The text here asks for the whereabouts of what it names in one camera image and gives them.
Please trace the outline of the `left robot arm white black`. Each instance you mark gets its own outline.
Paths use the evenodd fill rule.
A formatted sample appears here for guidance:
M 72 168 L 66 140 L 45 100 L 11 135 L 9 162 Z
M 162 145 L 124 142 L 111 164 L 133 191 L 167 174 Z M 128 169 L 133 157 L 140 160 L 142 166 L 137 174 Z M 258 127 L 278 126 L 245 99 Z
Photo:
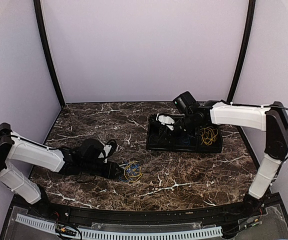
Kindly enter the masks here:
M 54 214 L 54 206 L 46 201 L 42 187 L 31 182 L 13 164 L 12 160 L 43 167 L 64 176 L 87 173 L 106 179 L 116 179 L 123 168 L 109 161 L 117 148 L 114 139 L 106 144 L 89 138 L 78 147 L 50 147 L 26 139 L 11 130 L 10 124 L 0 124 L 0 181 L 12 192 L 20 195 L 43 218 Z

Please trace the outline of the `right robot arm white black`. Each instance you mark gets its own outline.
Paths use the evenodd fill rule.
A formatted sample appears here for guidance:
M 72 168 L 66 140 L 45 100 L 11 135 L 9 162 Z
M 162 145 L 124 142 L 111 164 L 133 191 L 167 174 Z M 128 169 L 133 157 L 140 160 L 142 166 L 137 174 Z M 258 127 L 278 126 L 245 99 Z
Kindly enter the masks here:
M 239 205 L 242 216 L 251 216 L 262 204 L 262 197 L 288 160 L 288 108 L 279 101 L 269 105 L 224 100 L 209 100 L 199 104 L 188 91 L 175 98 L 173 103 L 181 115 L 159 113 L 156 117 L 158 122 L 169 128 L 172 136 L 209 124 L 234 125 L 266 133 L 264 157 L 243 202 Z

